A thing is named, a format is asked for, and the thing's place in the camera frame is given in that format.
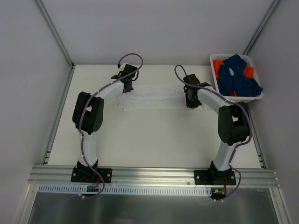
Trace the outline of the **white t shirt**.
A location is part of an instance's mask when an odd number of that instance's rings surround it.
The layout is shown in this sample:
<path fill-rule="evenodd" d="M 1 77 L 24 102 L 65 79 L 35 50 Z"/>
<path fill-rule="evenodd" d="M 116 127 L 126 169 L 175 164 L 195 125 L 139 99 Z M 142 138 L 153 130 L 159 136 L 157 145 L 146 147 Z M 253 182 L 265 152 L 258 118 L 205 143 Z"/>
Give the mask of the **white t shirt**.
<path fill-rule="evenodd" d="M 125 112 L 145 109 L 186 109 L 183 86 L 180 84 L 141 84 L 119 96 L 119 107 Z"/>

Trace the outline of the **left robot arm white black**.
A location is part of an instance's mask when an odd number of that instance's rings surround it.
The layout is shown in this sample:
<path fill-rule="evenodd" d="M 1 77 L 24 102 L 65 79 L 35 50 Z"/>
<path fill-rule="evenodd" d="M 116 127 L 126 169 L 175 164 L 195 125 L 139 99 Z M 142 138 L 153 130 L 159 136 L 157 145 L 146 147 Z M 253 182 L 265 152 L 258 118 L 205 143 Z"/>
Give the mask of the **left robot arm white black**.
<path fill-rule="evenodd" d="M 87 182 L 93 182 L 98 176 L 96 135 L 103 123 L 104 103 L 109 99 L 131 92 L 133 82 L 139 75 L 139 67 L 128 63 L 118 65 L 119 73 L 112 76 L 110 82 L 94 94 L 80 92 L 75 104 L 72 121 L 80 135 L 81 156 L 77 168 L 83 169 L 81 176 Z"/>

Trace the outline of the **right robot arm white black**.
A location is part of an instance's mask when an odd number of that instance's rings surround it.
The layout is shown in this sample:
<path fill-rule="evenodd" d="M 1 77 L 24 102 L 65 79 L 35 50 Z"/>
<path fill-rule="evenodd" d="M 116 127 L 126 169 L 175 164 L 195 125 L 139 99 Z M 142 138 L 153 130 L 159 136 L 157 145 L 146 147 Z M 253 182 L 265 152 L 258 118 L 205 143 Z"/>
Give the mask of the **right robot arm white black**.
<path fill-rule="evenodd" d="M 214 91 L 208 83 L 201 83 L 195 74 L 183 78 L 187 107 L 195 108 L 202 103 L 209 106 L 218 114 L 218 135 L 221 139 L 218 153 L 211 164 L 214 169 L 209 173 L 213 184 L 221 184 L 226 179 L 224 171 L 230 169 L 235 146 L 244 142 L 250 136 L 247 120 L 248 104 L 228 101 L 224 96 Z"/>

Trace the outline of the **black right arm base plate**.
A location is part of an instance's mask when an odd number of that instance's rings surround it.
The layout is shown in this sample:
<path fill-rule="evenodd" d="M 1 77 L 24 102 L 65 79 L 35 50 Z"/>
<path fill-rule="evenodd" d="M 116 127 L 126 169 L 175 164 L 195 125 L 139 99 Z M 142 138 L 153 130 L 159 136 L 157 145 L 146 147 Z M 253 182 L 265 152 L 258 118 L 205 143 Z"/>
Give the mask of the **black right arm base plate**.
<path fill-rule="evenodd" d="M 236 185 L 235 173 L 232 169 L 225 171 L 195 170 L 194 181 L 196 185 Z"/>

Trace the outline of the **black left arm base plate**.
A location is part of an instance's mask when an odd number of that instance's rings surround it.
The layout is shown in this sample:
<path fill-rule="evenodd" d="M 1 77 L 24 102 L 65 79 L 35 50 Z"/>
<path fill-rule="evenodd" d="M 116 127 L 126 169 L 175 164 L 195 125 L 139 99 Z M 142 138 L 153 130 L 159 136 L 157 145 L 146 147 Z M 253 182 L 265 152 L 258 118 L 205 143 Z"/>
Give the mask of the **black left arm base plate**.
<path fill-rule="evenodd" d="M 97 168 L 97 172 L 101 175 L 104 183 L 111 183 L 112 171 L 113 170 L 111 168 Z M 76 166 L 72 170 L 71 182 L 96 183 L 98 180 L 102 183 L 99 176 L 89 167 Z"/>

